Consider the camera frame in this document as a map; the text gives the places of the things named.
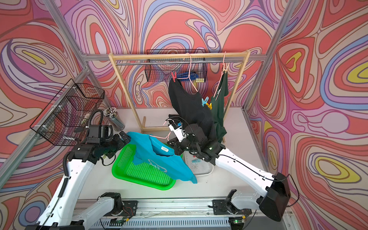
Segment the teal t-shirt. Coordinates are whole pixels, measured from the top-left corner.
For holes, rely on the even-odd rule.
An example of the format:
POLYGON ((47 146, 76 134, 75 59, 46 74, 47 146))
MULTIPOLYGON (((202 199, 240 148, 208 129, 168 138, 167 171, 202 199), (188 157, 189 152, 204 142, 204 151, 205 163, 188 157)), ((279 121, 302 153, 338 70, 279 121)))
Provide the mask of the teal t-shirt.
POLYGON ((127 135, 131 138, 130 144, 136 146, 133 160, 135 165, 147 163, 173 180, 197 183, 196 176, 172 148, 148 134, 128 132, 127 135))

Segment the black t-shirt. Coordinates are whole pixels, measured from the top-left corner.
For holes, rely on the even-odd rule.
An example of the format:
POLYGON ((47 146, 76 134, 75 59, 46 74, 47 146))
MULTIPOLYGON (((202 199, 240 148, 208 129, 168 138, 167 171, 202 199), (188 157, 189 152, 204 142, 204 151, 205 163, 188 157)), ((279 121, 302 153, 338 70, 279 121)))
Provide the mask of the black t-shirt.
POLYGON ((209 140, 217 139, 211 110, 207 106, 202 106, 200 93, 189 94, 180 80, 173 82, 172 79, 169 82, 168 93, 173 108, 185 120, 185 126, 197 124, 209 140))

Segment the pink hanger of teal shirt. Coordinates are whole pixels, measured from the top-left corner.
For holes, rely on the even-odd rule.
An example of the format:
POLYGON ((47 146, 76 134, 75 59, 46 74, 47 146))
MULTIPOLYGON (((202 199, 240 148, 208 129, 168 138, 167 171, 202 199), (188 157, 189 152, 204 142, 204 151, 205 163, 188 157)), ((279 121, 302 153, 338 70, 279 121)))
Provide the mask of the pink hanger of teal shirt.
POLYGON ((164 137, 161 137, 161 136, 155 136, 155 135, 152 135, 152 134, 149 134, 150 137, 154 137, 154 138, 157 138, 157 139, 161 139, 161 140, 167 140, 167 141, 170 141, 174 138, 176 138, 176 135, 172 129, 172 125, 170 124, 169 121, 165 121, 164 122, 164 125, 167 125, 168 129, 169 129, 169 132, 166 136, 164 137))

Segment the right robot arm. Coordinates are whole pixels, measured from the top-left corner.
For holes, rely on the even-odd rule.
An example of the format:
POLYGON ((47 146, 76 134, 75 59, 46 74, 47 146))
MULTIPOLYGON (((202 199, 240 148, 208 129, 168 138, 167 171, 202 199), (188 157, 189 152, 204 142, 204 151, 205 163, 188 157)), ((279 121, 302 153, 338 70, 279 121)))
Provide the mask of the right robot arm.
POLYGON ((255 193, 243 195, 231 190, 224 200, 214 200, 214 214, 237 215, 244 209, 260 210, 270 219, 280 222, 290 200, 287 176, 263 171, 236 156, 229 148, 216 140, 209 140, 197 124, 187 125, 170 120, 168 125, 175 138, 168 141, 175 154, 187 151, 196 158, 217 166, 250 185, 255 193))

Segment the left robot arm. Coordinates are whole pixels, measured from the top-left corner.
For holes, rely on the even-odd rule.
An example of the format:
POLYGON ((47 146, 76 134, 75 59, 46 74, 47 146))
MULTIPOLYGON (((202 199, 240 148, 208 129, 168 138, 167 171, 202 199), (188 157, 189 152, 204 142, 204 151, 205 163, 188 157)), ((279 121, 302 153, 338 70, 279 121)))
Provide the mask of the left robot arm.
POLYGON ((121 195, 106 192, 93 205, 78 215, 73 214, 86 179, 97 162, 102 161, 103 156, 115 158, 131 140, 123 131, 114 134, 113 127, 101 121, 93 125, 92 119, 97 113, 104 116, 100 109, 91 113, 85 126, 85 139, 63 157, 64 175, 55 195, 36 223, 26 226, 27 230, 88 230, 106 214, 119 216, 123 213, 121 195))

